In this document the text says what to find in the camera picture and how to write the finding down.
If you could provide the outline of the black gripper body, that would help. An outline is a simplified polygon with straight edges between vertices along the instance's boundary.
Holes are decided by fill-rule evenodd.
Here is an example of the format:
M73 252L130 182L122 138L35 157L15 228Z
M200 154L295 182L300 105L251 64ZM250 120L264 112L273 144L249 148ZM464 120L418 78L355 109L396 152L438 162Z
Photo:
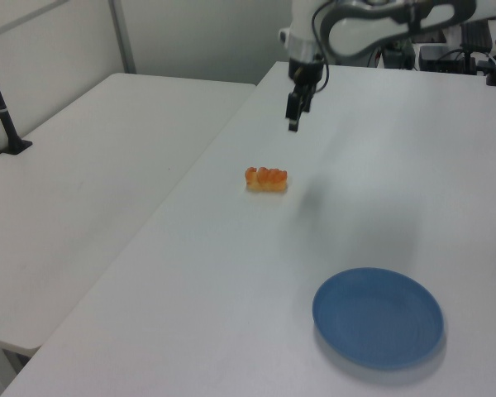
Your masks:
M289 59L289 78L294 88L324 89L327 86L325 73L327 64L322 59L315 59L312 63L304 63L293 58Z

